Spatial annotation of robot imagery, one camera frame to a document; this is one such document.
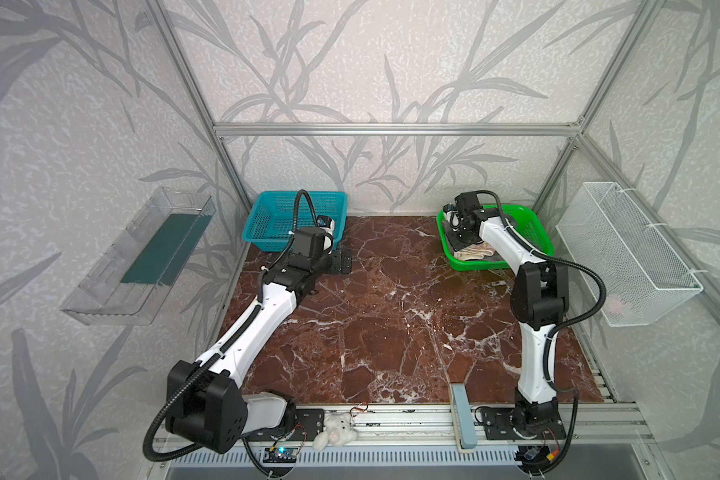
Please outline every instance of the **plush toy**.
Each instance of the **plush toy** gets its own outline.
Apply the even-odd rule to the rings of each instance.
[[[323,424],[325,429],[312,442],[312,447],[318,452],[328,444],[340,447],[358,437],[358,433],[352,428],[352,416],[348,413],[329,413],[323,420]]]

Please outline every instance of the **brown marble surface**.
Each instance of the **brown marble surface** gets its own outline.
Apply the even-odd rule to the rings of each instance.
[[[464,382],[470,402],[514,401],[520,329],[509,310],[511,270],[452,270],[430,216],[350,216],[342,244],[353,250],[352,273],[318,281],[259,353],[244,393],[448,402],[448,384]],[[250,304],[259,267],[275,255],[251,246],[221,332]],[[560,386],[575,383],[582,402],[602,402],[569,330],[557,341],[555,376]]]

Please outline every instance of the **leaf patterned wallpaper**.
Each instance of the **leaf patterned wallpaper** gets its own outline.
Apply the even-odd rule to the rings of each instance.
[[[720,283],[720,1],[666,2],[587,134]],[[601,178],[578,154],[542,210],[547,227],[588,180]],[[590,304],[583,288],[573,308]],[[675,477],[720,480],[720,327],[701,302],[649,326],[585,329]]]
[[[176,360],[204,350],[245,211],[132,0],[0,0],[0,478],[134,478]],[[60,304],[157,186],[216,215],[150,326]]]
[[[216,122],[571,122],[639,2],[166,0]],[[353,213],[537,192],[563,138],[227,138],[251,198],[343,190]]]

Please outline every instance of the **green plastic basket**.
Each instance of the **green plastic basket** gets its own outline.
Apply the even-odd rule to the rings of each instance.
[[[484,205],[484,208],[492,208],[496,205]],[[544,231],[544,227],[539,221],[539,217],[528,207],[522,205],[506,205],[502,204],[504,212],[507,215],[512,216],[518,222],[518,233],[524,238],[530,240],[534,245],[539,247],[539,250],[549,256],[554,255],[554,246],[552,246],[552,240],[550,240],[547,232]],[[498,270],[502,268],[509,268],[507,262],[487,262],[485,260],[459,260],[451,255],[448,249],[448,241],[445,239],[445,230],[443,230],[443,220],[445,214],[440,212],[438,214],[438,230],[440,231],[440,241],[443,245],[443,252],[448,258],[448,262],[454,270],[465,272],[467,270]]]

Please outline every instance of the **green sheet in tray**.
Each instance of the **green sheet in tray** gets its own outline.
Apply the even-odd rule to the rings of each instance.
[[[159,280],[163,285],[173,285],[211,218],[211,215],[169,215],[120,283],[154,284]]]

